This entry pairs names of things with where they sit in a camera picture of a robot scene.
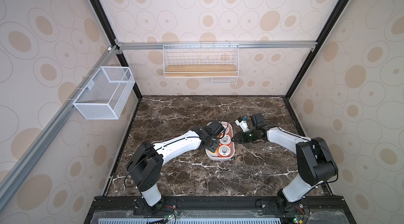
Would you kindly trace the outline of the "aluminium rail wall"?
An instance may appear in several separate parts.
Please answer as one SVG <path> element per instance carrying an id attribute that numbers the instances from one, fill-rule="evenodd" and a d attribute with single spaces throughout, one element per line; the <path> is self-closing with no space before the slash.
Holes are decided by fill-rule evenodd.
<path id="1" fill-rule="evenodd" d="M 113 45 L 107 49 L 87 76 L 85 76 L 81 83 L 74 89 L 73 93 L 62 105 L 61 109 L 59 109 L 52 120 L 40 132 L 21 159 L 1 182 L 1 211 L 4 211 L 7 207 L 11 199 L 25 182 L 28 175 L 47 151 L 50 144 L 66 124 L 71 114 L 76 110 L 73 101 L 79 96 L 80 92 L 84 90 L 85 86 L 89 84 L 96 71 L 99 70 L 100 67 L 106 65 L 112 57 L 116 56 L 118 51 L 119 49 L 117 45 Z"/>
<path id="2" fill-rule="evenodd" d="M 266 48 L 315 48 L 316 41 L 255 41 L 255 42 L 161 42 L 161 43 L 123 43 L 117 42 L 121 50 L 163 50 L 163 49 L 266 49 Z"/>

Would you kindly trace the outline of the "orange tape roll mid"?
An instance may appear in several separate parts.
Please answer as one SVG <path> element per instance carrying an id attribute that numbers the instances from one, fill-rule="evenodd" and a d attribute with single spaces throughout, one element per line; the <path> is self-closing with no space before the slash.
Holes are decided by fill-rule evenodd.
<path id="1" fill-rule="evenodd" d="M 222 124 L 222 126 L 227 134 L 232 130 L 231 124 Z"/>

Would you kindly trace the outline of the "white plastic storage box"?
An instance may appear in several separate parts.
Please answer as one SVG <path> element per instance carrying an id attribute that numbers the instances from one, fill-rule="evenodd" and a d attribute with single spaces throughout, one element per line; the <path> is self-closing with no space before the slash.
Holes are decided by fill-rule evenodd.
<path id="1" fill-rule="evenodd" d="M 217 136 L 219 147 L 215 152 L 205 150 L 206 155 L 213 161 L 227 161 L 230 160 L 235 154 L 235 145 L 232 142 L 233 128 L 229 122 L 221 122 L 225 132 Z"/>

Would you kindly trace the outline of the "orange tape roll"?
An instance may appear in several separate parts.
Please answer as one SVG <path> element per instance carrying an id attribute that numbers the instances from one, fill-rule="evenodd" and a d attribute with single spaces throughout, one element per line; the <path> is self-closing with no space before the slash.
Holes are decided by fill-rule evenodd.
<path id="1" fill-rule="evenodd" d="M 221 145 L 230 145 L 231 144 L 231 137 L 227 134 L 225 134 L 220 140 Z"/>
<path id="2" fill-rule="evenodd" d="M 231 149 L 229 146 L 221 145 L 217 152 L 219 157 L 229 157 L 231 155 Z"/>

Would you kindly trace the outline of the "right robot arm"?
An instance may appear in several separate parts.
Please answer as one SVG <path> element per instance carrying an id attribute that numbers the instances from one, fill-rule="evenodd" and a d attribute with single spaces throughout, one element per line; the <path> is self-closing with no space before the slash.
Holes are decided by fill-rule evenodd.
<path id="1" fill-rule="evenodd" d="M 250 120 L 239 117 L 235 123 L 242 131 L 232 138 L 233 142 L 246 144 L 262 139 L 296 154 L 298 175 L 278 192 L 279 206 L 297 203 L 314 187 L 338 175 L 337 164 L 324 139 L 303 137 L 278 126 L 270 126 L 262 114 L 254 114 Z"/>

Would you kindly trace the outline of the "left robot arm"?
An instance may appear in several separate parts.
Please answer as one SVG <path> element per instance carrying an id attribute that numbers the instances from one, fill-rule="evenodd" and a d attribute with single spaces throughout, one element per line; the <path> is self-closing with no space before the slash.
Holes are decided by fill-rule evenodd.
<path id="1" fill-rule="evenodd" d="M 172 159 L 192 150 L 202 148 L 210 152 L 217 151 L 220 139 L 225 133 L 226 128 L 222 123 L 212 121 L 207 126 L 195 126 L 183 135 L 164 142 L 152 144 L 144 141 L 128 161 L 127 175 L 146 203 L 150 207 L 155 207 L 162 201 L 157 185 L 162 167 Z"/>

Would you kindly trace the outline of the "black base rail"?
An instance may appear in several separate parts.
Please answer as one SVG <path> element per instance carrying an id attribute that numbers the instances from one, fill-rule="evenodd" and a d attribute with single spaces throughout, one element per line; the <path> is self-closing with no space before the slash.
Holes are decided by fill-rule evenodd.
<path id="1" fill-rule="evenodd" d="M 150 207 L 141 197 L 96 197 L 86 224 L 354 224 L 341 196 L 309 196 L 290 212 L 267 197 L 164 197 Z"/>

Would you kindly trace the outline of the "aluminium rail back wall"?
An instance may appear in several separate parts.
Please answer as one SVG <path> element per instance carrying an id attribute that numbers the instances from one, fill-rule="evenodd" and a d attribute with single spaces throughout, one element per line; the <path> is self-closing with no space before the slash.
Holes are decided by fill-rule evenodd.
<path id="1" fill-rule="evenodd" d="M 161 43 L 123 43 L 117 42 L 121 50 L 163 50 L 163 49 L 266 49 L 266 48 L 315 48 L 316 41 L 255 41 L 255 42 L 161 42 Z"/>

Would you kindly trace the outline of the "aluminium rail left wall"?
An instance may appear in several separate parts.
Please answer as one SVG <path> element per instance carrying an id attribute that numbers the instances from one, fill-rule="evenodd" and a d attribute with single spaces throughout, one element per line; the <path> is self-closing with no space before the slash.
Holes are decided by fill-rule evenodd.
<path id="1" fill-rule="evenodd" d="M 25 182 L 28 175 L 47 151 L 50 144 L 66 124 L 71 114 L 76 110 L 73 101 L 79 96 L 80 92 L 84 90 L 85 86 L 89 84 L 96 71 L 99 70 L 100 67 L 106 65 L 112 57 L 116 56 L 118 51 L 119 49 L 117 45 L 113 45 L 107 49 L 87 76 L 85 76 L 81 83 L 74 89 L 73 93 L 62 105 L 61 109 L 59 109 L 52 120 L 40 132 L 21 159 L 1 182 L 1 211 L 4 211 L 7 207 L 11 199 Z"/>

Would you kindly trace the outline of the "white mesh basket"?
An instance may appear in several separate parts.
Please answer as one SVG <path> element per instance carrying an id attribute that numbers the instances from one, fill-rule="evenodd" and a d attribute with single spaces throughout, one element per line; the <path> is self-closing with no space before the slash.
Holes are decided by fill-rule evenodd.
<path id="1" fill-rule="evenodd" d="M 119 119 L 134 84 L 129 67 L 101 66 L 73 105 L 87 120 Z"/>

